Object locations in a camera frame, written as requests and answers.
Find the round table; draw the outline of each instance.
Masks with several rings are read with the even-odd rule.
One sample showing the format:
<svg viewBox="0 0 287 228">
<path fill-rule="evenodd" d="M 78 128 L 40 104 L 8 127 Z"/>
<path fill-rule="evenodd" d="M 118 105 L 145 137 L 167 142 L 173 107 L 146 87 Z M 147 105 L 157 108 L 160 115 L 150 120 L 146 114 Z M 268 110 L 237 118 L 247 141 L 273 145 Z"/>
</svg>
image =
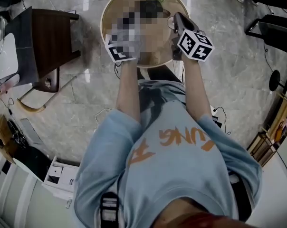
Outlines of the round table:
<svg viewBox="0 0 287 228">
<path fill-rule="evenodd" d="M 106 5 L 100 21 L 100 32 L 103 42 L 105 35 L 112 28 L 112 23 L 123 18 L 128 8 L 133 8 L 140 0 L 110 0 Z M 170 16 L 180 12 L 189 17 L 187 9 L 181 0 L 165 0 L 163 9 L 170 12 Z M 177 37 L 168 27 L 168 18 L 156 18 L 152 23 L 141 24 L 141 34 L 145 36 L 145 56 L 138 67 L 158 67 L 172 61 L 171 40 Z"/>
</svg>

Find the marble floor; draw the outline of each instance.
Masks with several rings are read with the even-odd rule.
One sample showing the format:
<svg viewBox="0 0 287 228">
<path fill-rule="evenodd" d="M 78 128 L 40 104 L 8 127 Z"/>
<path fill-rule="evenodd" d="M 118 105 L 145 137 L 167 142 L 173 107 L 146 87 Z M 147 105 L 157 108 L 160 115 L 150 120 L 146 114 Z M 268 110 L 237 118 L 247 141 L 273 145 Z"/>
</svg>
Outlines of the marble floor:
<svg viewBox="0 0 287 228">
<path fill-rule="evenodd" d="M 112 109 L 119 80 L 113 63 L 100 37 L 100 18 L 109 0 L 24 0 L 25 6 L 50 10 L 76 10 L 80 20 L 72 24 L 72 44 L 82 56 L 60 68 L 60 83 L 77 78 L 41 113 L 27 114 L 16 105 L 11 106 L 14 117 L 28 118 L 45 145 L 38 146 L 50 156 L 79 162 L 98 123 Z M 211 37 L 216 50 L 201 64 L 210 104 L 222 106 L 227 114 L 227 131 L 231 137 L 247 147 L 275 101 L 268 89 L 271 70 L 264 58 L 263 41 L 248 37 L 244 30 L 256 18 L 269 13 L 268 8 L 251 2 L 236 0 L 182 0 L 191 18 Z M 270 7 L 275 15 L 287 17 L 281 9 Z M 23 11 L 23 5 L 11 7 L 12 17 Z M 268 61 L 273 69 L 287 77 L 287 53 L 268 47 Z M 14 100 L 23 95 L 30 85 L 13 88 L 2 99 Z M 52 94 L 36 91 L 24 102 L 39 107 Z M 0 113 L 8 115 L 0 102 Z M 217 113 L 224 122 L 221 110 Z"/>
</svg>

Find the black stand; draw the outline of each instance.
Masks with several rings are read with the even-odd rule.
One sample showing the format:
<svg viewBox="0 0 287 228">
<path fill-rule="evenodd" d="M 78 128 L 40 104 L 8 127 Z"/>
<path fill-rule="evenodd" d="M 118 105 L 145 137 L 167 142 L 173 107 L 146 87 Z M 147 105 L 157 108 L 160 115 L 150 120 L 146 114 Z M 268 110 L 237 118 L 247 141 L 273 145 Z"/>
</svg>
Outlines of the black stand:
<svg viewBox="0 0 287 228">
<path fill-rule="evenodd" d="M 271 91 L 275 91 L 278 88 L 278 86 L 281 86 L 282 88 L 285 87 L 280 83 L 280 79 L 281 79 L 280 72 L 277 70 L 273 71 L 269 80 L 269 89 Z"/>
</svg>

